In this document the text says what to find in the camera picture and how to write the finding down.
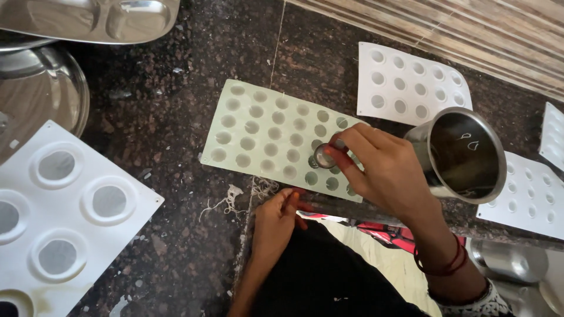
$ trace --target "white silicone mold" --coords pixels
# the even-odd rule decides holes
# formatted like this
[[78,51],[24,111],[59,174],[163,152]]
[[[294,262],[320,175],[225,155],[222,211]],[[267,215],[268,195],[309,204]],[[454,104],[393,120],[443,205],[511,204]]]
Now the white silicone mold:
[[477,217],[564,239],[564,182],[546,165],[505,152],[501,194],[478,207]]
[[66,316],[163,201],[47,121],[0,166],[0,300]]
[[227,80],[200,162],[361,202],[338,168],[313,169],[307,162],[315,147],[358,122],[318,104]]
[[539,153],[557,168],[564,170],[564,114],[550,102],[547,102],[544,110]]
[[420,125],[448,107],[472,110],[468,84],[452,67],[359,42],[356,114]]

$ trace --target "granite countertop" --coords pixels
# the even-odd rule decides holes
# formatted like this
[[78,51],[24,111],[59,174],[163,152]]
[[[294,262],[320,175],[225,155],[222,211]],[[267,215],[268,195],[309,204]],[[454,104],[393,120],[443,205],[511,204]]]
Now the granite countertop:
[[[86,293],[70,316],[106,316],[131,296],[121,316],[223,315],[250,244],[253,177],[201,165],[225,80],[283,91],[356,116],[358,42],[378,43],[436,60],[466,78],[474,110],[504,148],[543,163],[537,154],[544,103],[564,104],[421,50],[282,1],[182,1],[175,27],[131,46],[65,42],[88,80],[91,109],[82,140],[165,198],[152,219]],[[397,136],[411,127],[363,117]],[[244,193],[239,214],[204,213],[227,195]],[[398,224],[375,206],[320,194],[321,213]],[[561,240],[475,218],[476,206],[443,200],[461,235],[564,250]]]

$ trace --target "hand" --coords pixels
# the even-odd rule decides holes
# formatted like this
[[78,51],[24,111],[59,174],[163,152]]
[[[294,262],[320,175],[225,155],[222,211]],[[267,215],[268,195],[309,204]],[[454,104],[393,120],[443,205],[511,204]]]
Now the hand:
[[299,208],[312,212],[312,207],[299,201],[299,188],[285,188],[256,210],[252,260],[255,265],[274,267],[290,241],[294,223],[307,229],[306,223],[296,214]]
[[441,205],[427,185],[413,146],[366,124],[356,124],[339,138],[357,156],[364,171],[351,158],[331,146],[325,152],[335,160],[353,190],[384,208],[405,225],[442,221]]

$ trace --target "person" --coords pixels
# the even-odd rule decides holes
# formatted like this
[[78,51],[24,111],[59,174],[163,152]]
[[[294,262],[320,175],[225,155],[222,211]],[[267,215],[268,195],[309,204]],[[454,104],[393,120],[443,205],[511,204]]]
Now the person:
[[[364,171],[342,151],[326,146],[325,152],[356,193],[412,231],[418,267],[443,316],[513,316],[450,232],[411,143],[366,124],[338,137]],[[310,208],[300,193],[283,189],[256,209],[252,254],[229,317],[427,316],[322,224],[299,218],[297,209]]]

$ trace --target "red bangle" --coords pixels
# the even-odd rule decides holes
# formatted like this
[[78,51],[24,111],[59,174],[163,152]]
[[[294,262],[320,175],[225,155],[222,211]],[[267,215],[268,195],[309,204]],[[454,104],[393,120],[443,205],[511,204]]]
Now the red bangle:
[[[466,248],[464,248],[464,246],[462,246],[460,244],[460,241],[458,240],[458,237],[455,234],[452,234],[455,239],[456,239],[456,255],[454,257],[454,259],[447,265],[445,265],[443,268],[436,270],[436,271],[429,271],[424,269],[421,264],[419,263],[419,253],[417,251],[417,247],[414,248],[413,250],[413,259],[415,260],[415,264],[417,265],[417,268],[419,268],[419,270],[427,275],[431,275],[431,276],[451,276],[453,275],[456,271],[458,271],[461,267],[463,267],[467,261],[468,261],[468,251],[466,250]],[[456,267],[452,267],[456,261],[458,260],[459,256],[460,256],[460,250],[462,249],[462,256],[464,257],[464,259],[462,260],[462,262],[457,265]]]

